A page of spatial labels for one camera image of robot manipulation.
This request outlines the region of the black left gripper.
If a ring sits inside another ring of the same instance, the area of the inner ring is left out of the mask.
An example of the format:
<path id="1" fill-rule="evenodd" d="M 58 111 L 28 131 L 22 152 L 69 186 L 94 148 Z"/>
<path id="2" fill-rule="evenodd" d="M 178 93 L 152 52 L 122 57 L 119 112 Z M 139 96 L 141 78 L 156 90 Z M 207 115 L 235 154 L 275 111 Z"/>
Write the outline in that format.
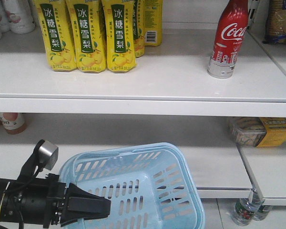
<path id="1" fill-rule="evenodd" d="M 46 176 L 47 195 L 44 210 L 44 227 L 60 224 L 61 227 L 79 219 L 104 219 L 110 215 L 111 201 L 82 190 L 75 184 L 59 181 L 59 175 Z"/>

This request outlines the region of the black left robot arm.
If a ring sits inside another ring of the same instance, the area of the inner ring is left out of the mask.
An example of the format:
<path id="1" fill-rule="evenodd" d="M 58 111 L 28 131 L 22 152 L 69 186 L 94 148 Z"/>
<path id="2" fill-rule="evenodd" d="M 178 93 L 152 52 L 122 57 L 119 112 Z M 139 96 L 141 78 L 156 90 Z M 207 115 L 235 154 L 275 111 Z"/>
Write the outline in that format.
<path id="1" fill-rule="evenodd" d="M 111 212 L 111 201 L 88 193 L 73 183 L 58 181 L 49 174 L 24 185 L 11 179 L 0 178 L 0 222 L 61 227 L 80 219 L 104 219 Z"/>

